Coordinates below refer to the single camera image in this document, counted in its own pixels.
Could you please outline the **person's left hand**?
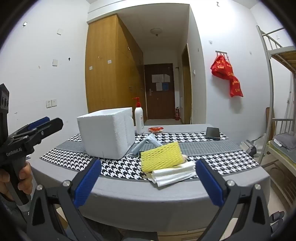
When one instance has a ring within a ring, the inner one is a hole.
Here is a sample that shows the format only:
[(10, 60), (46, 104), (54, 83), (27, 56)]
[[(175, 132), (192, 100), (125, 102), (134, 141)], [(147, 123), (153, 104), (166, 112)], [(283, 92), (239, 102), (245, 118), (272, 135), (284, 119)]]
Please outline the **person's left hand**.
[[(0, 178), (1, 194), (3, 194), (4, 197), (6, 197), (8, 200), (13, 201), (14, 199), (6, 186), (6, 183), (10, 181), (9, 173), (7, 173), (5, 170), (1, 170)], [(33, 176), (29, 162), (26, 162), (24, 168), (20, 170), (19, 178), (20, 182), (18, 183), (18, 189), (24, 192), (25, 194), (30, 195), (33, 189)]]

